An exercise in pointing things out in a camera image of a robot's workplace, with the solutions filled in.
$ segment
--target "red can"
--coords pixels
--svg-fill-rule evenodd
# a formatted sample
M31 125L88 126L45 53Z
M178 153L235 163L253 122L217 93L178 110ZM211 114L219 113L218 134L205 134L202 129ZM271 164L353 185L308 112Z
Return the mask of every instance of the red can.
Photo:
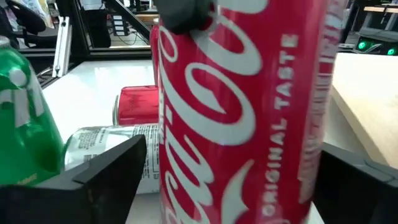
M345 1L218 1L159 27L162 223L307 222Z
M114 125L151 124L159 121L159 92L156 86L124 87L116 97Z

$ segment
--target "wooden board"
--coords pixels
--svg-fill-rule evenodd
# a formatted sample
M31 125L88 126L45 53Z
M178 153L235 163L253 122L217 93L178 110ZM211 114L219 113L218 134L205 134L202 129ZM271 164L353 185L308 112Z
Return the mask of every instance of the wooden board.
M369 156L398 169L398 57L339 53L331 95Z
M384 12L385 7L375 7L375 6L367 6L363 10L364 11L371 11L371 12ZM391 12L391 13L398 13L398 8L389 8L387 9L386 12Z
M159 18L158 14L137 14L142 22L154 22L154 19Z

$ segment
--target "can lid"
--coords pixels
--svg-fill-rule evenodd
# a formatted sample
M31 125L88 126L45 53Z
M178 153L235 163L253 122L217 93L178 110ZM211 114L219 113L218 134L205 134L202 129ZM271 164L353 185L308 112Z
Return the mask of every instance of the can lid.
M0 35L0 47L7 47L10 46L10 40L5 37Z

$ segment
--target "green light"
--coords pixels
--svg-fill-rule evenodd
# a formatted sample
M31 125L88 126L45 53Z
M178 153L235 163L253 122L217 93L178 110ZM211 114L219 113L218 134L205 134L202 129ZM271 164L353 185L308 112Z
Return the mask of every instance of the green light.
M359 49L364 49L366 47L366 42L362 41L361 43L358 44Z
M387 52L388 55L393 55L393 54L395 54L395 53L396 53L396 50L395 50L395 49L390 49L390 50L388 50L388 52Z

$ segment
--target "chair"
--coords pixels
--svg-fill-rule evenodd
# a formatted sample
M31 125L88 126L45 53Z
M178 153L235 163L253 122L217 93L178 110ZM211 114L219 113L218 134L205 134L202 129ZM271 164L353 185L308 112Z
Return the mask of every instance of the chair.
M6 11L0 6L0 35L7 37L15 49L19 48L18 40L12 35L12 26L8 21Z
M58 30L45 26L42 18L21 3L6 0L8 7L15 14L22 31L12 31L12 35L23 38L25 45L35 44L35 48L55 48Z

